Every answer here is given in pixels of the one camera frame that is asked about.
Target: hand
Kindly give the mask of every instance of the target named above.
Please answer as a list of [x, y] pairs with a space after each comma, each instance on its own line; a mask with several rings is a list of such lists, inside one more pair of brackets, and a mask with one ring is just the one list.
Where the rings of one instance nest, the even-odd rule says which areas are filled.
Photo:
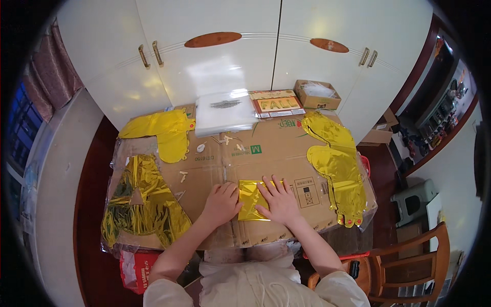
[[215, 184], [199, 218], [215, 229], [230, 221], [240, 211], [244, 203], [238, 203], [238, 199], [239, 189], [235, 183]]
[[270, 209], [258, 205], [256, 210], [259, 213], [287, 227], [302, 218], [295, 194], [290, 189], [288, 181], [283, 179], [283, 184], [281, 184], [275, 175], [273, 175], [274, 185], [265, 176], [263, 176], [263, 181], [268, 189], [260, 184], [257, 185], [257, 188], [268, 202]]

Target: person's right hand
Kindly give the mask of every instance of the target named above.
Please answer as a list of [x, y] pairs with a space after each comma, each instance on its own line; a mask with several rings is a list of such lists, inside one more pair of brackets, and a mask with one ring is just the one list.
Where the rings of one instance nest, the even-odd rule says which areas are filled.
[[282, 223], [289, 227], [296, 220], [301, 219], [299, 205], [295, 199], [295, 194], [290, 189], [288, 181], [283, 179], [283, 184], [273, 175], [274, 185], [263, 176], [264, 184], [268, 189], [261, 184], [257, 185], [257, 189], [268, 202], [270, 209], [266, 209], [261, 205], [256, 205], [256, 210], [264, 215], [267, 219]]

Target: person's left hand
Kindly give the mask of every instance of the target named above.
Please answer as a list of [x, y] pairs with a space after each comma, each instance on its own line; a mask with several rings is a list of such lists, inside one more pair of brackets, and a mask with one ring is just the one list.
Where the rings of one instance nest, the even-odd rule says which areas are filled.
[[199, 218], [215, 229], [230, 221], [240, 211], [244, 203], [237, 202], [238, 199], [239, 189], [235, 183], [215, 184]]

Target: plastic stool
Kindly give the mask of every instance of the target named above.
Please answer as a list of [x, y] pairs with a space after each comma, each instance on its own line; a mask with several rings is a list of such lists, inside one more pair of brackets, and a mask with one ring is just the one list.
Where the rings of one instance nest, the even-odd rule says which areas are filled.
[[400, 222], [396, 227], [401, 227], [426, 214], [426, 205], [436, 196], [433, 180], [428, 179], [414, 187], [393, 195], [390, 201], [397, 202]]

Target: curtain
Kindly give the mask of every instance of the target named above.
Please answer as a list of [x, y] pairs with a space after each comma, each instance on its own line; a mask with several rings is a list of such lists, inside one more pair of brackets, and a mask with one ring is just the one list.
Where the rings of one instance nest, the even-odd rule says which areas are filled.
[[46, 122], [83, 87], [63, 45], [56, 20], [27, 64], [23, 82], [29, 98]]

